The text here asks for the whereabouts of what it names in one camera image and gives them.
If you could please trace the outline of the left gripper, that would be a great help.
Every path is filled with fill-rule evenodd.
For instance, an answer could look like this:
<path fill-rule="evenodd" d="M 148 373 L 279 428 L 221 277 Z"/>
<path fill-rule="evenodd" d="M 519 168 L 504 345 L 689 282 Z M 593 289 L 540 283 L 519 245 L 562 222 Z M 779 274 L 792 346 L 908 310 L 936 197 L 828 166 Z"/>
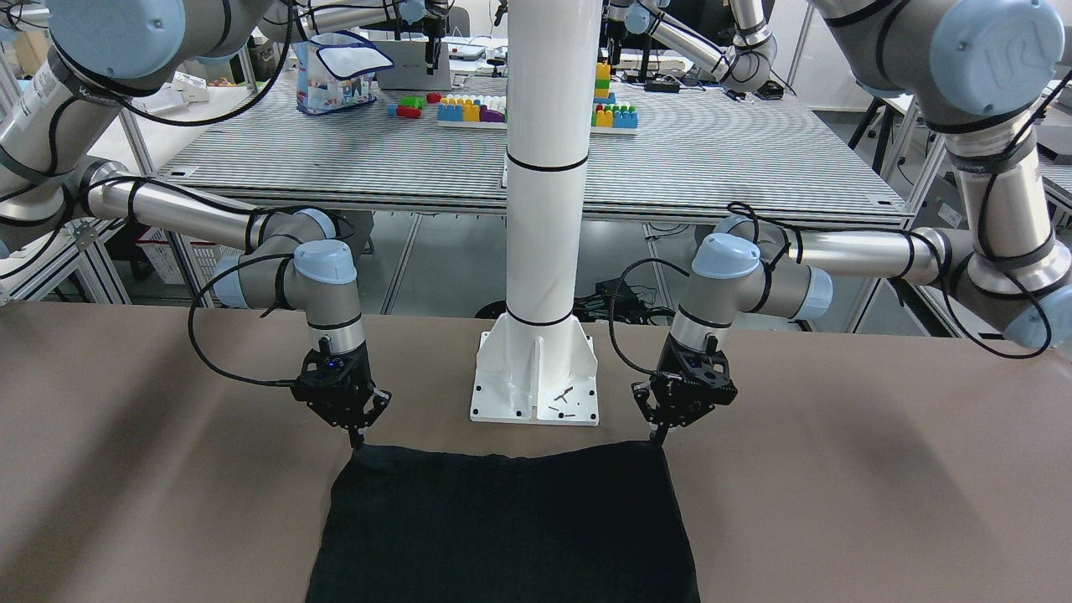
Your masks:
<path fill-rule="evenodd" d="M 700 348 L 681 344 L 669 336 L 659 364 L 646 381 L 631 385 L 632 400 L 653 427 L 652 446 L 662 446 L 667 433 L 696 423 L 721 405 L 732 405 L 738 387 L 719 340 L 708 335 Z"/>

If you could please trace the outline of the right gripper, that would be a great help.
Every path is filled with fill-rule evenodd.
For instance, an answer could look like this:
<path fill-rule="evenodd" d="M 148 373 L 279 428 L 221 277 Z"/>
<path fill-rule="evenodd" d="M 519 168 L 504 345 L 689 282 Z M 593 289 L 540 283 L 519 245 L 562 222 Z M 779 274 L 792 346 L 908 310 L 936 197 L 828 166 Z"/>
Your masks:
<path fill-rule="evenodd" d="M 326 344 L 314 348 L 291 394 L 327 424 L 347 430 L 353 451 L 363 447 L 363 429 L 379 420 L 392 398 L 373 381 L 367 343 L 344 353 L 332 353 Z"/>

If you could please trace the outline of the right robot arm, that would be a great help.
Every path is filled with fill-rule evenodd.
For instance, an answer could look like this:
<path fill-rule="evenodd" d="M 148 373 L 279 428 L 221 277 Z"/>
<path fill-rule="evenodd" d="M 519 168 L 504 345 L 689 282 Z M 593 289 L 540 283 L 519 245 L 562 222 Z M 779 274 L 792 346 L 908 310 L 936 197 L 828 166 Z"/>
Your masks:
<path fill-rule="evenodd" d="M 229 56 L 254 29 L 288 44 L 294 1 L 46 1 L 51 46 L 3 120 L 3 252 L 78 218 L 134 220 L 230 248 L 207 291 L 240 308 L 306 314 L 312 344 L 286 387 L 359 448 L 391 394 L 373 381 L 349 227 L 312 207 L 258 209 L 133 174 L 91 148 L 123 103 L 188 59 Z"/>

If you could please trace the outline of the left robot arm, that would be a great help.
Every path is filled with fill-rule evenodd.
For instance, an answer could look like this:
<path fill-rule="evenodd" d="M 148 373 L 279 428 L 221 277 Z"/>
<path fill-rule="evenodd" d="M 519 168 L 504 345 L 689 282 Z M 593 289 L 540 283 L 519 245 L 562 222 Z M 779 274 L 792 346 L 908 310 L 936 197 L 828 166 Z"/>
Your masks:
<path fill-rule="evenodd" d="M 832 275 L 933 286 L 1037 358 L 1069 340 L 1069 248 L 1049 221 L 1034 122 L 1067 62 L 1049 1 L 812 1 L 858 85 L 880 106 L 911 99 L 900 138 L 923 120 L 935 142 L 909 198 L 915 216 L 943 164 L 962 226 L 807 229 L 742 202 L 699 244 L 658 366 L 632 397 L 659 444 L 738 389 L 724 339 L 743 313 L 812 321 Z"/>

